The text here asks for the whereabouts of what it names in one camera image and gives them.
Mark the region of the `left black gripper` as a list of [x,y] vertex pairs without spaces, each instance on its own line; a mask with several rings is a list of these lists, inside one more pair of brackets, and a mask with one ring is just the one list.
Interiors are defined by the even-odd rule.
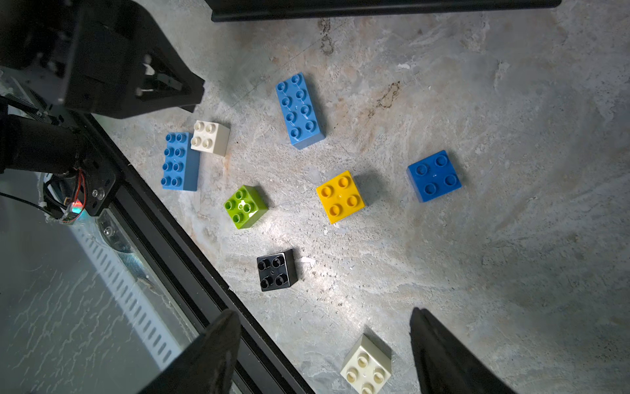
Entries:
[[116,119],[200,104],[203,79],[139,3],[65,1],[60,11],[46,64],[50,102]]

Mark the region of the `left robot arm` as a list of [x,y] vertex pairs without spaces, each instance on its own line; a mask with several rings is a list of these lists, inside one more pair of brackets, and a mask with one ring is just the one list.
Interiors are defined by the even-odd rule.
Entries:
[[95,141],[93,114],[124,119],[193,112],[203,80],[133,1],[4,1],[1,71],[21,98],[1,99],[1,168],[74,180],[67,197],[98,216],[122,172]]

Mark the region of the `white square brick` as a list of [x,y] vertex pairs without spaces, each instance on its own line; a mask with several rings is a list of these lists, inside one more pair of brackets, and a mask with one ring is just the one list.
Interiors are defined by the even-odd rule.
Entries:
[[225,157],[230,133],[231,130],[220,123],[197,121],[191,138],[191,149]]

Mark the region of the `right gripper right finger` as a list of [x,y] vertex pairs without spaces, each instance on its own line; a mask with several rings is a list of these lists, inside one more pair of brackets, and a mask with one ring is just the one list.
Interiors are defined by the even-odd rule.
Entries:
[[429,310],[414,308],[409,325],[422,393],[515,394]]

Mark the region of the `yellow square brick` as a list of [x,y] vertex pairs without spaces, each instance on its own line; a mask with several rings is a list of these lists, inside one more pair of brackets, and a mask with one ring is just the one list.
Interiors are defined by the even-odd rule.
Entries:
[[349,171],[318,187],[317,193],[331,224],[338,223],[366,206]]

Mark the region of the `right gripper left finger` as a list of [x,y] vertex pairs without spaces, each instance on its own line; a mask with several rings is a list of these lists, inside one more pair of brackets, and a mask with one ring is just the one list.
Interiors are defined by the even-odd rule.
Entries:
[[241,341],[241,322],[223,311],[142,393],[228,393]]

